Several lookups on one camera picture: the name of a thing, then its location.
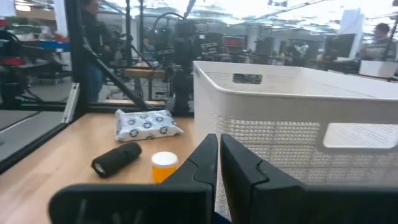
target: monitor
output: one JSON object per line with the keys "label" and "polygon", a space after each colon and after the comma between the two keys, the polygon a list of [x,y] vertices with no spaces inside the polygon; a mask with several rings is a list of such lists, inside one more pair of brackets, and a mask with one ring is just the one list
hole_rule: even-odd
{"label": "monitor", "polygon": [[236,48],[241,48],[244,49],[244,37],[238,37],[238,36],[228,36],[225,35],[223,37],[223,46],[224,47],[236,47]]}
{"label": "monitor", "polygon": [[349,58],[356,34],[329,35],[325,42],[325,55],[333,58]]}

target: wooden tabletop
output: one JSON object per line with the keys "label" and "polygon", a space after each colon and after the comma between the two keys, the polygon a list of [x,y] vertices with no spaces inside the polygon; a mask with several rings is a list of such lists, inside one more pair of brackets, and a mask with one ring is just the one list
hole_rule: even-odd
{"label": "wooden tabletop", "polygon": [[[149,67],[145,62],[139,62],[136,67]],[[148,70],[143,68],[127,68],[124,73],[132,78],[164,78],[164,70]]]}
{"label": "wooden tabletop", "polygon": [[181,136],[138,141],[142,154],[110,179],[100,179],[91,161],[118,147],[113,114],[86,114],[0,175],[0,223],[48,224],[47,205],[63,187],[81,183],[152,183],[150,158],[170,151],[182,164],[195,148],[193,118],[176,118]]}
{"label": "wooden tabletop", "polygon": [[[111,100],[111,99],[104,100],[104,103],[118,103],[118,104],[132,104],[132,105],[134,104],[134,102],[131,100]],[[166,103],[164,101],[147,100],[147,101],[145,101],[145,103],[148,105],[153,105],[153,106],[166,105]]]}

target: floor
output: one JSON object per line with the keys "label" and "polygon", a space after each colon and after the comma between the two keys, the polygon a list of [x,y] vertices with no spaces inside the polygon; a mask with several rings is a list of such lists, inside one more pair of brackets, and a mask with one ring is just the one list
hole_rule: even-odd
{"label": "floor", "polygon": [[[64,78],[62,82],[54,85],[53,82],[43,82],[43,83],[33,83],[30,87],[30,91],[37,95],[44,101],[64,101],[68,100],[70,88],[72,87],[72,80],[70,78]],[[119,89],[116,86],[106,86],[104,85],[101,93],[99,94],[99,102],[103,102],[108,95],[111,93],[111,98],[115,100],[123,99],[122,93],[119,92]]]}
{"label": "floor", "polygon": [[0,111],[0,162],[61,123],[62,112]]}

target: white wrapped package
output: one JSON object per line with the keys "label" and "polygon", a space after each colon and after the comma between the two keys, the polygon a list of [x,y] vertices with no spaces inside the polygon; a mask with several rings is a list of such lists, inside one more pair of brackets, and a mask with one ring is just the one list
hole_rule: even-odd
{"label": "white wrapped package", "polygon": [[116,112],[117,141],[136,141],[182,134],[168,110],[137,113]]}

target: person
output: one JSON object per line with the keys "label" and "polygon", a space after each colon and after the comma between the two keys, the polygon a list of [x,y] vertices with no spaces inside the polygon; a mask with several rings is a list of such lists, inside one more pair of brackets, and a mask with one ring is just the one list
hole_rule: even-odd
{"label": "person", "polygon": [[[106,55],[107,57],[112,52],[112,40],[105,24],[99,22],[96,18],[99,9],[98,0],[81,0],[81,3],[84,35],[90,48],[96,54]],[[88,100],[97,102],[104,83],[103,73],[93,62],[87,62],[85,75]]]}
{"label": "person", "polygon": [[300,58],[300,52],[297,50],[295,44],[290,41],[285,49],[285,65],[297,66],[297,59]]}
{"label": "person", "polygon": [[268,64],[269,65],[276,65],[276,57],[278,57],[278,53],[276,52],[276,50],[273,50],[271,52],[271,59],[268,60]]}
{"label": "person", "polygon": [[318,55],[317,55],[317,59],[316,59],[317,62],[324,61],[323,53],[324,53],[323,49],[318,49]]}
{"label": "person", "polygon": [[[384,52],[389,42],[390,27],[385,23],[378,24],[374,29],[374,40],[362,46],[360,56],[362,60],[383,60]],[[386,61],[393,62],[396,58],[397,46],[391,43]]]}
{"label": "person", "polygon": [[284,52],[281,51],[280,54],[278,55],[278,57],[279,57],[280,59],[278,59],[278,60],[276,61],[276,65],[284,65],[284,64],[285,64],[285,54],[284,54]]}
{"label": "person", "polygon": [[148,36],[144,36],[144,48],[148,52],[152,52],[155,50],[155,47],[151,45],[150,39]]}

